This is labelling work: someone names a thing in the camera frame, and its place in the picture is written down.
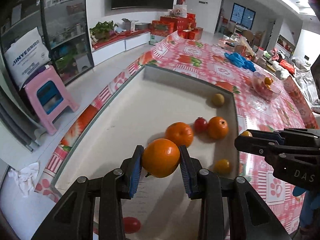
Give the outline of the blue gloved right hand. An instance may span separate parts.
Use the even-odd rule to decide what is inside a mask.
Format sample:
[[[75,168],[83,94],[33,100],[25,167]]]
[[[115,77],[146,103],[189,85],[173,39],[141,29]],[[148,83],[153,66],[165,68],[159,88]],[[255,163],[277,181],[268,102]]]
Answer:
[[[303,207],[300,212],[300,227],[310,228],[319,225],[319,192],[307,191],[295,186],[293,196],[298,197],[305,194]]]

